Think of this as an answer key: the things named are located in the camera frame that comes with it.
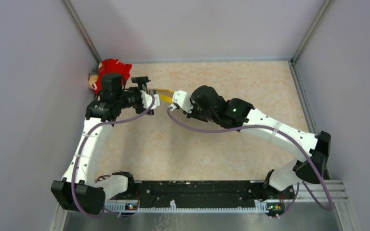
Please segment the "yellow wooden picture frame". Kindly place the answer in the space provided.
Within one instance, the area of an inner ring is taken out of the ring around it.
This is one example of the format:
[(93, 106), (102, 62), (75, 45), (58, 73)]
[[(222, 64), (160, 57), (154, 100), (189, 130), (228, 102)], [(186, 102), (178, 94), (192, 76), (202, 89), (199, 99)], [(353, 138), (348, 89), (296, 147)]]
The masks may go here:
[(154, 89), (154, 90), (159, 95), (161, 101), (164, 101), (169, 104), (172, 103), (172, 97), (174, 94), (173, 90), (170, 89)]

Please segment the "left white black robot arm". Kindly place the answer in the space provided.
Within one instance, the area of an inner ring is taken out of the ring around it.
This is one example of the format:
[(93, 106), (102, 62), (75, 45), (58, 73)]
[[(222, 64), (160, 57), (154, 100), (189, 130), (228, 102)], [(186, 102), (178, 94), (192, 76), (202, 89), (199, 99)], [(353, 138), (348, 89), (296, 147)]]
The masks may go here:
[(107, 136), (116, 124), (152, 115), (160, 105), (159, 96), (148, 91), (147, 76), (131, 78), (134, 87), (126, 87), (121, 74), (109, 73), (101, 79), (101, 90), (91, 101), (84, 116), (84, 127), (71, 163), (60, 180), (51, 185), (51, 192), (59, 205), (97, 218), (104, 212), (105, 202), (119, 194), (124, 199), (133, 197), (134, 184), (128, 173), (117, 173), (97, 179), (97, 166)]

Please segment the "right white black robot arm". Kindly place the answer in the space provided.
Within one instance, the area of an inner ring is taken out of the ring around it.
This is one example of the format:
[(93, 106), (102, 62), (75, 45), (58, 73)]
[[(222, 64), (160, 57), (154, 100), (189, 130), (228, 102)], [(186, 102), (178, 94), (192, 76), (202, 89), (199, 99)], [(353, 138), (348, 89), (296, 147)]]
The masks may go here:
[(264, 194), (277, 198), (283, 190), (299, 183), (320, 184), (330, 154), (331, 135), (311, 133), (288, 126), (239, 98), (225, 100), (213, 87), (203, 85), (193, 93), (174, 94), (174, 103), (187, 118), (213, 122), (220, 132), (238, 131), (262, 138), (287, 151), (294, 159), (268, 172)]

